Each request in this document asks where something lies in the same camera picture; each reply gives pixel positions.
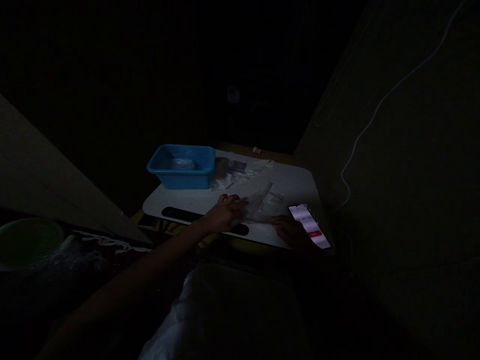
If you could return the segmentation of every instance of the green bowl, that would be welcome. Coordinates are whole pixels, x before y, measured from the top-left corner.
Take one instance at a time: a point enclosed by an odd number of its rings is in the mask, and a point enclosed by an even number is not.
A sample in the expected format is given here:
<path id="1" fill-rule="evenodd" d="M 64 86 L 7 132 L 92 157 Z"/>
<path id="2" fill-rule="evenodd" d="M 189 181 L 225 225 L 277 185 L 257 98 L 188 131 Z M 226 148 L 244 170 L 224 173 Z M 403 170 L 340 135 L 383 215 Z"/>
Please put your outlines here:
<path id="1" fill-rule="evenodd" d="M 34 264 L 57 249 L 64 239 L 54 221 L 32 217 L 0 227 L 0 271 L 14 271 Z"/>

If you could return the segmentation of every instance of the plastic wrap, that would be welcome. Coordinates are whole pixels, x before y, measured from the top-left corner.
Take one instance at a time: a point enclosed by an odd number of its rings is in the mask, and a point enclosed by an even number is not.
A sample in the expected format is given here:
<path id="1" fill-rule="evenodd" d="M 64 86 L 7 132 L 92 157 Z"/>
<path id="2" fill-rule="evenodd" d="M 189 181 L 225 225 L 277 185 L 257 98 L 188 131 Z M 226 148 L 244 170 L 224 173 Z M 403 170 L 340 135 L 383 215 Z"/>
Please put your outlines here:
<path id="1" fill-rule="evenodd" d="M 211 181 L 212 191 L 226 190 L 232 184 L 242 183 L 258 175 L 265 167 L 273 168 L 275 161 L 252 160 L 242 162 L 219 157 L 215 160 L 216 173 Z"/>
<path id="2" fill-rule="evenodd" d="M 244 223 L 269 223 L 272 217 L 281 213 L 285 198 L 280 193 L 272 192 L 272 186 L 273 183 L 269 182 L 264 190 L 242 199 L 248 201 L 243 208 Z"/>

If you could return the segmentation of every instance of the white tabletop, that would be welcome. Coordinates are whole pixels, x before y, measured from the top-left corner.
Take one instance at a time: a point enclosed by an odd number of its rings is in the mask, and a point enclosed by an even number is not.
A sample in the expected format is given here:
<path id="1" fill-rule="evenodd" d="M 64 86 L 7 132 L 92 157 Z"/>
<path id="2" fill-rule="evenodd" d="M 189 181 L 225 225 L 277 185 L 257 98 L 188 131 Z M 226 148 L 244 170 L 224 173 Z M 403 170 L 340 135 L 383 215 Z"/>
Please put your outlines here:
<path id="1" fill-rule="evenodd" d="M 238 155 L 233 152 L 225 152 L 216 150 L 217 158 L 227 158 L 241 162 L 251 162 L 257 160 L 253 157 Z M 266 188 L 269 182 L 273 183 L 271 191 L 280 193 L 284 196 L 284 202 L 281 214 L 288 215 L 289 206 L 307 204 L 319 221 L 322 231 L 328 231 L 325 223 L 323 223 L 322 204 L 320 202 L 317 186 L 315 185 L 312 173 L 307 169 L 297 166 L 276 163 L 274 168 L 265 167 L 260 174 L 250 177 L 245 182 L 235 183 L 227 190 L 212 191 L 210 189 L 179 189 L 168 190 L 161 184 L 143 203 L 143 211 L 145 214 L 155 216 L 157 218 L 166 219 L 175 223 L 189 224 L 189 222 L 162 216 L 162 210 L 166 207 L 173 207 L 186 210 L 192 213 L 205 214 L 217 202 L 221 194 L 233 195 L 237 194 L 241 198 L 248 197 L 257 191 Z M 227 232 L 226 234 L 251 240 L 257 243 L 273 245 L 281 248 L 289 248 L 270 224 L 249 223 L 247 235 L 242 236 Z"/>

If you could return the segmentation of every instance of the blue plastic basin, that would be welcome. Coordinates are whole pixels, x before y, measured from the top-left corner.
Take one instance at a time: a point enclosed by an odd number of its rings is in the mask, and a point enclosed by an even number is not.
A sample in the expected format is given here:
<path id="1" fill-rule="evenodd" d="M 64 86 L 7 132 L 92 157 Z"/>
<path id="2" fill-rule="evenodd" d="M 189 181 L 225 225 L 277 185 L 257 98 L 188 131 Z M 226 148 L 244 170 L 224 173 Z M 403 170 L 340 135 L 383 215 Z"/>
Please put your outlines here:
<path id="1" fill-rule="evenodd" d="M 208 189 L 214 177 L 215 149 L 165 144 L 155 151 L 146 168 L 166 189 Z"/>

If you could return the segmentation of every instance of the white cord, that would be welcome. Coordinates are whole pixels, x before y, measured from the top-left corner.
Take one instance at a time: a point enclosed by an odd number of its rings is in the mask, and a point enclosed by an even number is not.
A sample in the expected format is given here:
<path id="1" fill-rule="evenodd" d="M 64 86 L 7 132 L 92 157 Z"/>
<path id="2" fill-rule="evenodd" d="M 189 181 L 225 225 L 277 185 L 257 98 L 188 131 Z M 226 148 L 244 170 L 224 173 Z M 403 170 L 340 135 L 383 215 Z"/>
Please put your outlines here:
<path id="1" fill-rule="evenodd" d="M 355 142 L 353 143 L 353 149 L 351 150 L 351 154 L 350 154 L 350 157 L 348 158 L 348 161 L 346 162 L 345 166 L 343 167 L 343 169 L 341 170 L 341 173 L 340 173 L 340 177 L 341 177 L 341 181 L 343 181 L 343 183 L 345 184 L 346 186 L 346 189 L 348 190 L 348 195 L 345 199 L 344 202 L 341 203 L 341 205 L 339 207 L 337 207 L 333 212 L 335 213 L 336 211 L 338 211 L 342 206 L 344 206 L 349 200 L 350 200 L 350 187 L 349 185 L 347 184 L 347 182 L 345 181 L 345 178 L 344 178 L 344 172 L 345 172 L 345 169 L 347 168 L 347 166 L 349 166 L 350 164 L 350 161 L 352 160 L 352 158 L 354 157 L 354 153 L 355 153 L 355 149 L 357 148 L 357 143 L 359 142 L 359 139 L 362 137 L 362 135 L 364 134 L 365 131 L 367 131 L 367 129 L 369 128 L 370 124 L 374 121 L 375 119 L 375 115 L 377 115 L 377 112 L 379 111 L 379 108 L 380 106 L 382 105 L 382 103 L 384 102 L 384 100 L 396 89 L 399 87 L 399 85 L 401 83 L 403 83 L 410 75 L 412 75 L 414 72 L 416 72 L 418 69 L 420 69 L 426 62 L 428 62 L 431 58 L 434 57 L 434 55 L 439 51 L 440 47 L 443 45 L 448 33 L 449 33 L 449 30 L 450 30 L 450 27 L 452 26 L 452 23 L 455 19 L 455 17 L 457 16 L 458 12 L 460 11 L 460 9 L 462 8 L 462 6 L 467 2 L 467 0 L 463 0 L 460 5 L 456 8 L 456 10 L 453 12 L 453 14 L 451 15 L 450 17 L 450 20 L 448 21 L 448 24 L 445 28 L 445 31 L 443 32 L 443 36 L 441 37 L 441 40 L 440 40 L 440 43 L 438 44 L 438 46 L 436 47 L 436 49 L 431 53 L 431 55 L 429 57 L 427 57 L 425 60 L 423 60 L 420 65 L 418 65 L 416 68 L 414 68 L 412 71 L 410 71 L 403 79 L 401 79 L 394 87 L 392 87 L 392 89 L 386 93 L 386 95 L 380 100 L 380 102 L 378 103 L 378 105 L 376 106 L 376 109 L 375 111 L 373 112 L 373 115 L 370 119 L 370 121 L 368 122 L 368 124 L 365 126 L 365 128 L 361 131 L 361 133 L 356 137 L 355 139 Z"/>

